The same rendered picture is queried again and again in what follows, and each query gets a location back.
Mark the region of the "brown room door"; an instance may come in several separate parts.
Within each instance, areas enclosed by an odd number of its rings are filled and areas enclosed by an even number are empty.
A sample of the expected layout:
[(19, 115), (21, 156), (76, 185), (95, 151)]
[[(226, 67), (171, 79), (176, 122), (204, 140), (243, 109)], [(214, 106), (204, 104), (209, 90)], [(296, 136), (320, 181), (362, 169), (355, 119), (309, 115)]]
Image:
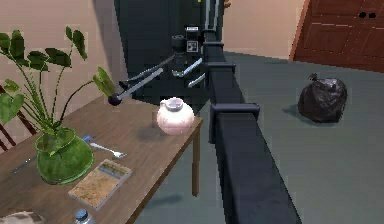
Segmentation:
[(384, 0), (304, 0), (289, 59), (384, 73)]

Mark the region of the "grey knife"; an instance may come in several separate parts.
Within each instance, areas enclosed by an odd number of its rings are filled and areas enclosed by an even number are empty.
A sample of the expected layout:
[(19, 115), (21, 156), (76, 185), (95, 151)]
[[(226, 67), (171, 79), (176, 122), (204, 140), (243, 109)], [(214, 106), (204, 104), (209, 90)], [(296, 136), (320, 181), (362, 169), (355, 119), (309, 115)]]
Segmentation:
[(14, 168), (13, 170), (11, 170), (10, 173), (13, 173), (13, 174), (18, 173), (21, 169), (23, 169), (24, 167), (28, 166), (31, 162), (35, 161), (36, 159), (37, 159), (37, 155), (27, 159), (21, 165), (19, 165), (18, 167)]

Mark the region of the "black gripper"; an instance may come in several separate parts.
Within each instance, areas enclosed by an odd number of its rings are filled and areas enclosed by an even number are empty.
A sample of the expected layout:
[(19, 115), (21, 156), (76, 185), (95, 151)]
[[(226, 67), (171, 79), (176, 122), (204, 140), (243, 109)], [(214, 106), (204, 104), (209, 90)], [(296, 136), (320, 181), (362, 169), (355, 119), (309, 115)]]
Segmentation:
[(174, 76), (182, 77), (186, 66), (186, 40), (183, 35), (174, 35), (171, 38), (171, 45), (174, 51), (174, 56), (170, 56), (158, 65), (144, 70), (138, 75), (127, 80), (121, 80), (119, 86), (124, 89), (122, 93), (113, 93), (108, 97), (108, 102), (112, 106), (119, 105), (122, 100), (132, 93), (152, 81), (157, 76), (161, 75), (164, 68), (173, 60), (172, 73)]

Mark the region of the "houseplant in green pot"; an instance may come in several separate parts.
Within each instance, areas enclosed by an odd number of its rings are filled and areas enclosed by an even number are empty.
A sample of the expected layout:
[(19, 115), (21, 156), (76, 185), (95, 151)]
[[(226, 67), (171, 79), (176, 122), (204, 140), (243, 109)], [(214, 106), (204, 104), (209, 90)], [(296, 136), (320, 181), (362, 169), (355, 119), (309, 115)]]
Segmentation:
[(57, 111), (57, 103), (48, 106), (43, 95), (43, 74), (51, 64), (65, 70), (72, 66), (71, 56), (77, 51), (82, 59), (87, 58), (85, 37), (79, 30), (65, 29), (71, 41), (70, 50), (57, 48), (44, 51), (25, 51), (25, 41), (19, 30), (11, 34), (0, 33), (0, 55), (12, 61), (20, 70), (25, 84), (19, 86), (7, 79), (0, 93), (0, 124), (6, 124), (20, 111), (28, 116), (24, 119), (41, 132), (34, 143), (37, 152), (37, 169), (43, 179), (51, 185), (63, 185), (83, 176), (94, 162), (90, 146), (74, 129), (63, 125), (64, 112)]

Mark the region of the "dark red wooden chair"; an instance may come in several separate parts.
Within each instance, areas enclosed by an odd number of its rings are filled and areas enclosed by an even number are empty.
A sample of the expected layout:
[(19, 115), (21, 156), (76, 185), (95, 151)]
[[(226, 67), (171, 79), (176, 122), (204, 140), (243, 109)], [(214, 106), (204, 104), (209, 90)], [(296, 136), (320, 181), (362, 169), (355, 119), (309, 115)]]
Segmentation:
[[(6, 93), (6, 91), (4, 90), (4, 88), (0, 85), (0, 94), (3, 94), (3, 93)], [(20, 121), (24, 124), (24, 126), (26, 127), (26, 129), (31, 133), (31, 135), (35, 135), (37, 133), (36, 129), (32, 126), (32, 124), (26, 119), (26, 117), (24, 116), (24, 114), (19, 111), (17, 113), (17, 116), (18, 118), (20, 119)], [(5, 138), (8, 140), (8, 142), (12, 145), (12, 146), (16, 146), (16, 142), (14, 141), (14, 139), (11, 137), (11, 135), (8, 133), (8, 131), (4, 128), (4, 126), (2, 124), (0, 124), (0, 132), (5, 136)], [(3, 150), (3, 151), (7, 151), (8, 150), (8, 147), (6, 146), (6, 144), (0, 139), (0, 148)]]

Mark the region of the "brown wooden table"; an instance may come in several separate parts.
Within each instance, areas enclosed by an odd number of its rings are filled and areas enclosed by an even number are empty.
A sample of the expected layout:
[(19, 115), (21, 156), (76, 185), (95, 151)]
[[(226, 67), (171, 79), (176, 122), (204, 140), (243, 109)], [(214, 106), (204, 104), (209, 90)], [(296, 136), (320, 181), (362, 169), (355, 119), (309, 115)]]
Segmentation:
[[(64, 125), (109, 149), (127, 154), (117, 162), (132, 170), (110, 199), (98, 211), (91, 209), (97, 224), (133, 224), (163, 180), (188, 146), (193, 147), (192, 194), (199, 193), (200, 128), (203, 119), (197, 117), (191, 129), (180, 136), (162, 132), (156, 123), (158, 107), (127, 99), (114, 107), (99, 97), (66, 116)], [(45, 183), (35, 163), (11, 170), (36, 154), (31, 136), (14, 148), (0, 154), (0, 217), (18, 211), (34, 211), (49, 224), (73, 224), (75, 211), (84, 205), (71, 198), (74, 187)], [(95, 149), (95, 162), (110, 159), (108, 151)]]

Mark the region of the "pale beige round object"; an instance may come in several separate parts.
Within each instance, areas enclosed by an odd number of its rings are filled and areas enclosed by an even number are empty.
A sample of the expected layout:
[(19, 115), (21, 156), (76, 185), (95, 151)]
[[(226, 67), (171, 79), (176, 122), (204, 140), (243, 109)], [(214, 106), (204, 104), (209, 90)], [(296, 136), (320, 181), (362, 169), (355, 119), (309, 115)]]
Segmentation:
[(0, 224), (47, 224), (47, 222), (35, 212), (21, 211), (1, 217)]

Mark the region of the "pink round jug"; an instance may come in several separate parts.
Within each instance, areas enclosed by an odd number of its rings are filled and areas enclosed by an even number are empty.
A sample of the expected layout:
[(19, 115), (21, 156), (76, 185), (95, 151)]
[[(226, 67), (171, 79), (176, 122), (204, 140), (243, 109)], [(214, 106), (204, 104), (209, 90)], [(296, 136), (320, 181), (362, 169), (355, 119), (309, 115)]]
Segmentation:
[(181, 98), (172, 97), (160, 102), (157, 124), (168, 135), (182, 135), (194, 122), (193, 109)]

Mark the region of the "silver fork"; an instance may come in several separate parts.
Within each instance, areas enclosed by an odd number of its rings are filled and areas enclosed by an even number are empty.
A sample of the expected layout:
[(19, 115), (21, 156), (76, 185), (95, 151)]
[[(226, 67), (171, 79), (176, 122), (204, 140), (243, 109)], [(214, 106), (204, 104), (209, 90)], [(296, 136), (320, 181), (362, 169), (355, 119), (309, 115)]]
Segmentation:
[(108, 152), (111, 152), (113, 154), (114, 157), (116, 158), (123, 158), (125, 157), (127, 154), (123, 153), (123, 152), (119, 152), (119, 151), (114, 151), (112, 149), (109, 149), (107, 147), (104, 147), (104, 146), (101, 146), (97, 143), (90, 143), (89, 144), (91, 147), (95, 147), (95, 148), (98, 148), (98, 149), (101, 149), (101, 150), (104, 150), (104, 151), (108, 151)]

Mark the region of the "black rubbish bag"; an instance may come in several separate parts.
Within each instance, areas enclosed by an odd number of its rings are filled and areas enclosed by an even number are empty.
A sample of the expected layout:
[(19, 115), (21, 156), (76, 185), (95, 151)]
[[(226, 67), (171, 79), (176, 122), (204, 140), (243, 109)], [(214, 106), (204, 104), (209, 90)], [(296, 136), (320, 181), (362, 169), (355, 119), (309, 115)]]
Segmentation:
[(310, 84), (303, 88), (297, 108), (299, 113), (315, 123), (338, 123), (347, 102), (347, 87), (337, 78), (308, 77)]

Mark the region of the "clear bottle with grey cap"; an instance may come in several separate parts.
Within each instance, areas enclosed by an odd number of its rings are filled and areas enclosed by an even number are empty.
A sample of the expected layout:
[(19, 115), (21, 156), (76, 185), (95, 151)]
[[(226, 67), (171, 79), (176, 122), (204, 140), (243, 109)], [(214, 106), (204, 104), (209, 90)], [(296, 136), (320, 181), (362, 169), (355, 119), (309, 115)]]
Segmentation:
[(96, 224), (93, 216), (86, 209), (79, 209), (75, 213), (75, 224)]

